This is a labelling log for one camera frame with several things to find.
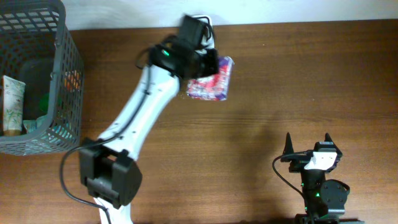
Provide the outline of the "green lid jar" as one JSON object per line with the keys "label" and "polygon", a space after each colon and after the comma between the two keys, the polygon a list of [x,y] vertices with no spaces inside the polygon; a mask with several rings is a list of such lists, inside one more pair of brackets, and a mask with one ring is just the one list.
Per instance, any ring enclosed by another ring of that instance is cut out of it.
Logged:
{"label": "green lid jar", "polygon": [[39,109],[40,109],[41,112],[43,112],[45,114],[48,113],[49,98],[50,98],[50,94],[46,93],[39,100]]}

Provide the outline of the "orange Kleenex tissue pack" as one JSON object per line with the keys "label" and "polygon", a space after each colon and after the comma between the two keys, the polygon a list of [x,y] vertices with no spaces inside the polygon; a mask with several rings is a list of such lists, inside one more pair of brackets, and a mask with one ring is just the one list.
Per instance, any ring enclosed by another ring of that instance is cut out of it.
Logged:
{"label": "orange Kleenex tissue pack", "polygon": [[70,91],[74,92],[76,90],[80,90],[80,73],[77,70],[66,72],[64,77],[64,86]]}

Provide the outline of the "white bamboo print tube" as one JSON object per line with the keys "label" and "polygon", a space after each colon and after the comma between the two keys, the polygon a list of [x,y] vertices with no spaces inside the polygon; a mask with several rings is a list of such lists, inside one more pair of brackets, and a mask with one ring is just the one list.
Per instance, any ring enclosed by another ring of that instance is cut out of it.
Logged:
{"label": "white bamboo print tube", "polygon": [[18,136],[22,132],[25,83],[8,76],[3,84],[3,132],[5,136]]}

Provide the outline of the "teal Kleenex tissue pack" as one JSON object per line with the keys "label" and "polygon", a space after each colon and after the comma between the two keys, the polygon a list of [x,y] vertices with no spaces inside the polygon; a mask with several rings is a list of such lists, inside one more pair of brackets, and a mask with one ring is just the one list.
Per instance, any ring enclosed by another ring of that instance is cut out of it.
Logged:
{"label": "teal Kleenex tissue pack", "polygon": [[72,133],[68,130],[70,128],[70,125],[67,123],[66,126],[62,125],[56,125],[54,128],[52,128],[52,132],[55,134],[58,134],[61,138],[64,139],[71,139],[73,137]]}

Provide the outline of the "teal wet wipes pack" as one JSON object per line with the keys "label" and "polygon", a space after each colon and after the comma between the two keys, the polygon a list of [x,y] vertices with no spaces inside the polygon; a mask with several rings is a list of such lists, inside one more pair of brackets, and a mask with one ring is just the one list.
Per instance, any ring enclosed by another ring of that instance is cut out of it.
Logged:
{"label": "teal wet wipes pack", "polygon": [[26,130],[26,133],[32,133],[33,131],[35,131],[37,128],[39,128],[44,121],[46,120],[47,115],[43,115],[41,117],[38,117],[35,120],[23,120],[22,124]]}

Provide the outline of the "red purple pad package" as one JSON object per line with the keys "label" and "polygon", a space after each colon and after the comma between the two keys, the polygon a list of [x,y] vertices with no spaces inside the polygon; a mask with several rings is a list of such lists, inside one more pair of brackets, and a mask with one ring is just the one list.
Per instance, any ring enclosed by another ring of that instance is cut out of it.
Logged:
{"label": "red purple pad package", "polygon": [[231,57],[220,57],[219,72],[209,77],[189,80],[186,90],[187,95],[198,100],[226,100],[233,67],[234,61]]}

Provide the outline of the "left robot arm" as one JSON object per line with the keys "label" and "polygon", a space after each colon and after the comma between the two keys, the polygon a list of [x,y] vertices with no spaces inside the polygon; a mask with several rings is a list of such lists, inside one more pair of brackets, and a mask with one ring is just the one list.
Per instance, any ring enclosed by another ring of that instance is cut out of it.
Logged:
{"label": "left robot arm", "polygon": [[131,223],[131,202],[142,182],[141,147],[157,118],[186,80],[218,73],[210,16],[185,15],[175,35],[146,51],[139,84],[97,140],[79,149],[80,179],[94,198],[101,223]]}

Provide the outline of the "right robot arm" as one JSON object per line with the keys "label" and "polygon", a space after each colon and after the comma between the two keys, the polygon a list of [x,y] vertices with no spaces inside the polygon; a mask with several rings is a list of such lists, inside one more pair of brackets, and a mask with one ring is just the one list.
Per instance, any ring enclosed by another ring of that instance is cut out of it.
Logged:
{"label": "right robot arm", "polygon": [[[358,219],[342,219],[345,203],[350,194],[350,186],[340,180],[327,179],[343,153],[328,133],[325,139],[315,143],[313,149],[295,152],[291,135],[286,134],[283,153],[272,161],[275,174],[289,187],[299,193],[304,202],[304,214],[297,214],[294,223],[362,223]],[[290,173],[299,173],[301,188],[298,189],[286,180],[275,168],[277,161],[289,163]]]}

